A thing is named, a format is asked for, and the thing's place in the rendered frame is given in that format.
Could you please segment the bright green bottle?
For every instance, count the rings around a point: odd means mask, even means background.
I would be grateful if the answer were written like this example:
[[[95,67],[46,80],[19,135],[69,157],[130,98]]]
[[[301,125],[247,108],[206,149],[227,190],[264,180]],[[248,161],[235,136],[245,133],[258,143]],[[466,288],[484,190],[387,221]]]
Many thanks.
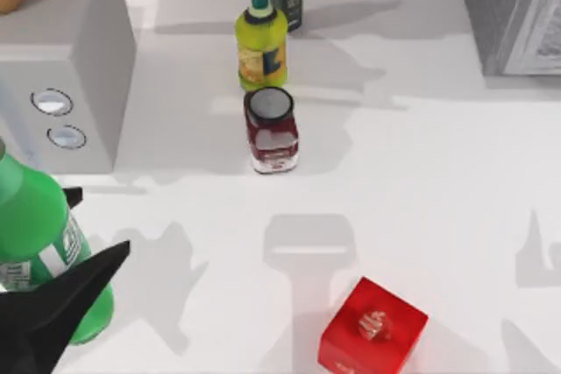
[[[0,293],[28,293],[96,254],[62,188],[14,158],[0,138]]]

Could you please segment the small round microwave knob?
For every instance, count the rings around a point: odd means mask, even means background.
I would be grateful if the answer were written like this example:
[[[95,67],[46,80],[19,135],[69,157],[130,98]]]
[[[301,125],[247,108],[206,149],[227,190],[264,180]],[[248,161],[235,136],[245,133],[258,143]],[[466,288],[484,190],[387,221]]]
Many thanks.
[[[87,143],[85,133],[69,124],[48,129],[46,136],[53,145],[67,150],[80,149]]]

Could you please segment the large round microwave knob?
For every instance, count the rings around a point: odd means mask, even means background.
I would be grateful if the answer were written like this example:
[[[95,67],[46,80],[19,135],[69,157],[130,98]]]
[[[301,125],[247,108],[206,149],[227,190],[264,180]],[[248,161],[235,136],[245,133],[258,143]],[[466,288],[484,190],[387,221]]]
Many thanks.
[[[63,91],[55,88],[32,92],[31,102],[38,111],[48,116],[65,116],[74,107],[72,99]]]

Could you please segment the pale microwave oven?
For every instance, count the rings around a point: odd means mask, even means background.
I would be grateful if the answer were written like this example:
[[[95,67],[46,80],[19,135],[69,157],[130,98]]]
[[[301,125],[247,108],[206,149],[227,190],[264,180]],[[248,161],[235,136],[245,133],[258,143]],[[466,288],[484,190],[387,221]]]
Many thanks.
[[[25,0],[0,16],[0,137],[21,162],[42,171],[108,173],[124,121],[136,42],[125,0]],[[31,93],[55,88],[73,101],[48,116]],[[73,125],[87,143],[67,150],[46,136]]]

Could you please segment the red jar with grey lid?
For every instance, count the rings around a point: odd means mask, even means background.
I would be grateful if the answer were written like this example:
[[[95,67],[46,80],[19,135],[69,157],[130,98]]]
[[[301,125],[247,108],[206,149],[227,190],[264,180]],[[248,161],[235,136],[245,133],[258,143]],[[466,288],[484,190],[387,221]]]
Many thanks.
[[[296,168],[299,133],[295,100],[286,89],[263,87],[244,96],[244,114],[252,167],[261,174],[285,173]]]

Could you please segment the yellow-green bottle with teal cap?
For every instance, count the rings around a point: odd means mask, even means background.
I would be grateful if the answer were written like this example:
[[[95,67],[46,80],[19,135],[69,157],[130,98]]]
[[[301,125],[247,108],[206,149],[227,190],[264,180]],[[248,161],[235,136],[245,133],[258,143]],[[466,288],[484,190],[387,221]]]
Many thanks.
[[[288,78],[288,21],[270,0],[251,0],[235,23],[242,89],[282,87]]]

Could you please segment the red box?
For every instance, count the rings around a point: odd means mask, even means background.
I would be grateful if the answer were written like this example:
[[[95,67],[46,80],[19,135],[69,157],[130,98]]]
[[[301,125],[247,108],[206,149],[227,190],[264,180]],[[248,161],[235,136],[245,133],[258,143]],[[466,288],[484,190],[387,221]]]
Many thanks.
[[[317,362],[331,374],[400,374],[428,320],[363,277],[323,331]]]

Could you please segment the grey cabinet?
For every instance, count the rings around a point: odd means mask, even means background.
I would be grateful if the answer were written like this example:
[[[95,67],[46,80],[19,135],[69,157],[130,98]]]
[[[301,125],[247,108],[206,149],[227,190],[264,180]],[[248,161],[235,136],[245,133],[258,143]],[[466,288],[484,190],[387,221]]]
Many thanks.
[[[464,0],[485,75],[561,76],[561,0]]]

